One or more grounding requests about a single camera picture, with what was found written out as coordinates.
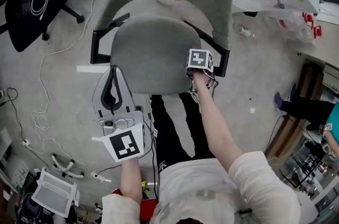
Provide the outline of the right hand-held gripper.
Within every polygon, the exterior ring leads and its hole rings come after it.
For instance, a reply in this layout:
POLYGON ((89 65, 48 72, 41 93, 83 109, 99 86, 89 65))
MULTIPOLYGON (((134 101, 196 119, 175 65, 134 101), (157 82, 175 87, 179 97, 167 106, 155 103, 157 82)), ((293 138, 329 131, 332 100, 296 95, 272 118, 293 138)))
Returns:
POLYGON ((208 89, 215 89, 218 86, 218 82, 215 79, 215 73, 212 62, 212 54, 209 50, 203 49, 190 49, 188 52, 188 58, 186 60, 186 76, 191 80, 190 92, 196 93, 197 88, 193 80, 193 71, 201 70, 209 77, 210 82, 207 85, 208 89))

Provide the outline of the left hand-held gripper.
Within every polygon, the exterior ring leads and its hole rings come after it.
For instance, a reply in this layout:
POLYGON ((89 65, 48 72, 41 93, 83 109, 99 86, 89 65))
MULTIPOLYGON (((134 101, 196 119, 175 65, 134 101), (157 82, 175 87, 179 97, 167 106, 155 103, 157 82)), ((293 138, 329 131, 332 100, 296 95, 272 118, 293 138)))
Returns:
POLYGON ((118 66, 111 66, 99 79, 92 104, 103 133, 103 136, 92 137, 92 140, 103 143, 117 163, 142 156, 145 147, 144 114, 141 106, 135 106, 128 83, 118 66), (111 94, 113 82, 118 96, 116 104, 111 94))

